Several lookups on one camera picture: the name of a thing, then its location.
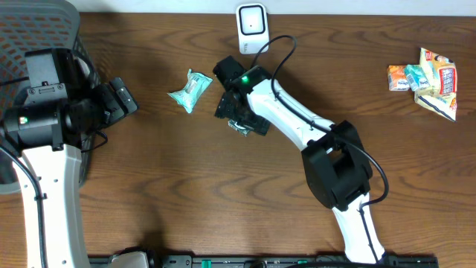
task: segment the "teal object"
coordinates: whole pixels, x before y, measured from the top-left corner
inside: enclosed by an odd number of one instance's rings
[[[405,76],[407,77],[411,90],[414,92],[416,90],[426,89],[430,86],[425,72],[419,65],[407,65],[407,67],[405,67]]]
[[[202,268],[211,268],[211,261],[203,260],[202,261]]]
[[[200,96],[213,82],[213,79],[204,74],[194,72],[192,69],[188,69],[187,78],[187,85],[182,90],[168,93],[168,95],[176,100],[178,104],[182,105],[188,113],[191,113],[196,102],[199,101]]]

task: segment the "wood grain surface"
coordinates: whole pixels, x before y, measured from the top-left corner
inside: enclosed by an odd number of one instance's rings
[[[299,150],[276,128],[244,138],[213,116],[214,80],[192,114],[167,92],[192,68],[212,77],[239,54],[232,15],[81,14],[80,34],[103,75],[122,77],[140,111],[106,130],[80,190],[86,247],[109,255],[138,244],[197,255],[342,252],[332,212],[311,194]],[[347,119],[385,169],[388,198],[373,206],[379,239],[397,254],[436,255],[440,267],[476,263],[476,19],[275,16],[270,34],[298,47],[278,80],[335,122]],[[457,123],[389,92],[388,65],[417,64],[419,48],[456,62]],[[291,48],[272,44],[272,71]],[[374,171],[371,196],[382,192]],[[25,267],[19,194],[0,197],[0,266]]]

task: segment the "snack bag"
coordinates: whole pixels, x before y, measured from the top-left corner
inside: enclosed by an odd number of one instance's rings
[[[405,67],[405,76],[413,92],[419,89],[426,89],[430,86],[420,66],[407,65],[407,67]]]
[[[388,66],[388,89],[390,91],[407,91],[410,89],[407,78],[405,77],[404,66]]]
[[[456,121],[457,73],[455,64],[448,58],[422,48],[419,64],[430,86],[415,91],[415,102]]]
[[[187,78],[187,85],[182,90],[168,93],[168,95],[176,100],[178,104],[182,105],[188,113],[191,113],[196,102],[212,83],[213,79],[194,72],[192,69],[188,70]]]

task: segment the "gray plastic basket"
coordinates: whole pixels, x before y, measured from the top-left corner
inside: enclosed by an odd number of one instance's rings
[[[9,81],[28,76],[25,52],[45,48],[69,48],[89,59],[86,49],[78,36],[80,15],[76,8],[64,0],[0,0],[0,81]],[[100,82],[94,73],[91,86]],[[28,81],[0,87],[0,118],[6,108],[11,107],[15,97],[30,86]],[[83,148],[90,147],[92,138],[87,138]],[[5,166],[4,156],[0,156],[0,194],[19,191],[16,176],[5,178],[13,169]],[[81,183],[86,177],[89,154],[83,154]]]

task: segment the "white wall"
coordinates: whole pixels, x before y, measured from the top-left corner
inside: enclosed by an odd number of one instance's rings
[[[68,0],[79,11],[234,13],[243,0]],[[270,14],[476,16],[476,0],[260,0]]]

